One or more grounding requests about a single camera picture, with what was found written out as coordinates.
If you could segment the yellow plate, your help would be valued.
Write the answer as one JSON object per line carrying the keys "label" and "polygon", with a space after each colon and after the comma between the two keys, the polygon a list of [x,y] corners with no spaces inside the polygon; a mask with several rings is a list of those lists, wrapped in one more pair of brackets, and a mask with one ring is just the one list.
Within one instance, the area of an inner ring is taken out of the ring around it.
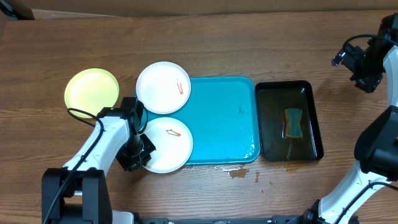
{"label": "yellow plate", "polygon": [[97,115],[104,107],[113,107],[119,97],[119,83],[112,73],[89,68],[77,73],[64,91],[67,108]]}

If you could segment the green yellow sponge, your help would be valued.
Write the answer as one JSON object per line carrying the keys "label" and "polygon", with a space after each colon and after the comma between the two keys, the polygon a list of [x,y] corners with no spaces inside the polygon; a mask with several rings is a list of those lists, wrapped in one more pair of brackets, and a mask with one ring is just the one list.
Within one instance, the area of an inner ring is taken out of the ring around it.
{"label": "green yellow sponge", "polygon": [[287,108],[284,110],[283,137],[289,139],[302,139],[301,128],[302,110],[298,108]]}

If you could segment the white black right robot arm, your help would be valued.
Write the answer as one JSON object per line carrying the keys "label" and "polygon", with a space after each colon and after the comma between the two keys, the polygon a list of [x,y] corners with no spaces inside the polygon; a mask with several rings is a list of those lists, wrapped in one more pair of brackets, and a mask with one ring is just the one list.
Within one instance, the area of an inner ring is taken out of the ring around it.
{"label": "white black right robot arm", "polygon": [[343,180],[325,197],[296,217],[273,217],[272,223],[355,224],[355,212],[383,187],[396,190],[397,181],[397,14],[382,19],[368,47],[353,47],[347,39],[331,63],[352,72],[357,88],[372,93],[387,78],[387,108],[359,136],[355,162]]}

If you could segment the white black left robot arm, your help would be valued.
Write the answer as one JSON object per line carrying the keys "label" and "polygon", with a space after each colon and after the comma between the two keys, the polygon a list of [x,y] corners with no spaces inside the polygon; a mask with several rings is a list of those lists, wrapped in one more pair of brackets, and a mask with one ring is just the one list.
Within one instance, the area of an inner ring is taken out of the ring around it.
{"label": "white black left robot arm", "polygon": [[132,212],[111,207],[106,174],[114,160],[126,171],[146,166],[155,146],[143,133],[141,102],[103,108],[81,149],[42,177],[42,223],[137,223]]}

